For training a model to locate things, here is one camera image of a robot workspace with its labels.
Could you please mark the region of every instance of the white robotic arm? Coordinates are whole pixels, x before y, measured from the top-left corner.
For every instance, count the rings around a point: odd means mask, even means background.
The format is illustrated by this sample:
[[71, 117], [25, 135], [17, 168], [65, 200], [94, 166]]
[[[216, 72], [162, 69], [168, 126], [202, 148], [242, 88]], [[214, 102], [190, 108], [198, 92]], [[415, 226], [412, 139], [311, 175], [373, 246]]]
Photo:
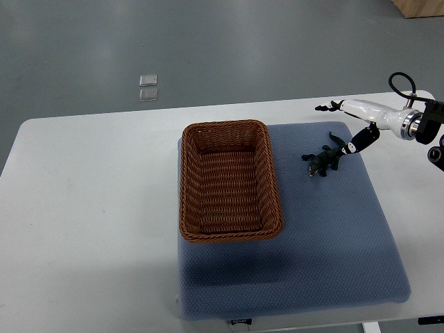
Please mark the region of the white robotic arm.
[[331, 101], [329, 105], [320, 105], [316, 109], [344, 111], [350, 116], [360, 118], [368, 123], [374, 123], [380, 130], [392, 130], [397, 137], [405, 140], [415, 138], [422, 116], [422, 112], [413, 108], [404, 107], [403, 110], [396, 110], [361, 99]]
[[[412, 86], [412, 93], [409, 96], [393, 85], [392, 80], [395, 76], [404, 76], [409, 80]], [[319, 111], [343, 111], [370, 124], [352, 138], [342, 149], [342, 154], [359, 153], [364, 150], [379, 138], [379, 130], [391, 130], [400, 139], [416, 139], [421, 144], [431, 143], [438, 134], [441, 124], [444, 123], [444, 102], [417, 97], [414, 81], [401, 72], [393, 73], [388, 79], [388, 84], [394, 92], [408, 100], [402, 110], [359, 99], [331, 101], [315, 108]], [[425, 102], [425, 111], [413, 109], [414, 101]], [[427, 157], [431, 163], [444, 171], [444, 135], [440, 139], [440, 146], [432, 147]]]

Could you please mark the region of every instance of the concrete floor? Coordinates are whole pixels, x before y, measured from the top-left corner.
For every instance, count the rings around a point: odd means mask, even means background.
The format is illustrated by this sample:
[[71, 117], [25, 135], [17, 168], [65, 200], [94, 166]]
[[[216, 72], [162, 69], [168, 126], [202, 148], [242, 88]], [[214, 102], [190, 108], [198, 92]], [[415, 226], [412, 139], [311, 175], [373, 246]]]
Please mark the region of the concrete floor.
[[[444, 17], [390, 0], [0, 0], [0, 170], [31, 118], [388, 92], [394, 71], [442, 101], [443, 40]], [[157, 101], [138, 101], [141, 74]]]

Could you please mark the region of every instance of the wicker basket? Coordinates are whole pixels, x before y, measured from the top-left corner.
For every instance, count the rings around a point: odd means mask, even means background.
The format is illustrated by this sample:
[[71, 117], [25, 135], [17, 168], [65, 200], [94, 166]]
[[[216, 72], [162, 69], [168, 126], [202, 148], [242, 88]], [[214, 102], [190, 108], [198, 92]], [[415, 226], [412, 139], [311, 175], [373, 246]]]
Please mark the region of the wicker basket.
[[194, 243], [270, 239], [283, 226], [267, 127], [194, 123], [182, 134], [179, 228]]

